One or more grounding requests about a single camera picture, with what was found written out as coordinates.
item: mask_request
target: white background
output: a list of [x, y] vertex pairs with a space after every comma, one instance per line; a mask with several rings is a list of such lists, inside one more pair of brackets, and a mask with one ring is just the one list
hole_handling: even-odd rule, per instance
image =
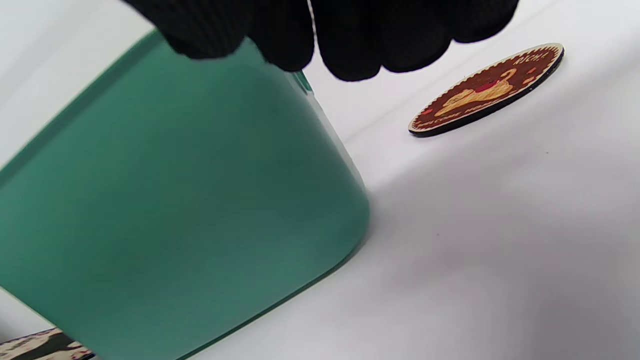
[[[0, 4], [6, 161], [148, 26], [112, 0]], [[314, 59], [309, 80], [371, 192], [371, 235], [194, 359], [637, 359], [638, 19], [637, 0], [522, 0], [503, 33], [413, 74], [339, 83]], [[522, 100], [442, 136], [407, 133], [463, 76], [546, 42], [565, 60]], [[44, 327], [0, 297], [0, 335]]]
[[[551, 2], [521, 0], [509, 28]], [[0, 165], [150, 30], [117, 0], [0, 1]], [[305, 74], [338, 136], [347, 140], [491, 41], [452, 44], [426, 69], [401, 75], [382, 70], [359, 83], [337, 81], [316, 53]], [[0, 341], [48, 327], [0, 288]]]

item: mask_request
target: finger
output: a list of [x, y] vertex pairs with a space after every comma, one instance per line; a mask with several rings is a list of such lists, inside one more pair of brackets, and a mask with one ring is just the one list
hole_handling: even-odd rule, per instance
[[490, 38], [511, 21], [518, 0], [435, 0], [440, 16], [457, 42]]
[[249, 37], [265, 59], [285, 71], [302, 70], [314, 54], [306, 0], [267, 0], [258, 7]]
[[369, 0], [311, 0], [311, 5], [327, 69], [343, 81], [377, 75], [380, 57], [370, 32]]
[[446, 52], [451, 38], [424, 0], [379, 1], [374, 11], [382, 65], [392, 72], [421, 69]]
[[178, 53], [221, 58], [250, 30], [253, 0], [125, 0], [151, 21]]

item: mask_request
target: black glove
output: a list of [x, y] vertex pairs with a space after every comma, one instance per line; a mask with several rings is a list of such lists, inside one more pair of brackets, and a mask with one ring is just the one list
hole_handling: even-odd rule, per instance
[[[314, 52], [307, 0], [125, 0], [190, 58], [221, 58], [245, 36], [286, 71]], [[498, 33], [518, 0], [310, 0], [324, 64], [337, 78], [372, 78], [421, 69], [451, 40], [475, 42]]]

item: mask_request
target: round coaster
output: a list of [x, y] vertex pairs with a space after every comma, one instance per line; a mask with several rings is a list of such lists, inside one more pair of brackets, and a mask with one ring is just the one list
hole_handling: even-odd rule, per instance
[[431, 101], [409, 123], [409, 132], [433, 136], [485, 117], [535, 89], [563, 55], [561, 44], [544, 44], [485, 67]]
[[0, 344], [0, 360], [88, 360], [91, 350], [60, 329], [50, 329]]

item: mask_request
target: brown coaster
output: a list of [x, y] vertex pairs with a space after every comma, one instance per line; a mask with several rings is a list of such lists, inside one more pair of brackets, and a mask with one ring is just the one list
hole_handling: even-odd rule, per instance
[[88, 360], [91, 350], [62, 333], [41, 331], [0, 344], [0, 360]]
[[561, 44], [532, 47], [466, 77], [409, 123], [416, 136], [433, 136], [469, 124], [535, 89], [560, 64]]

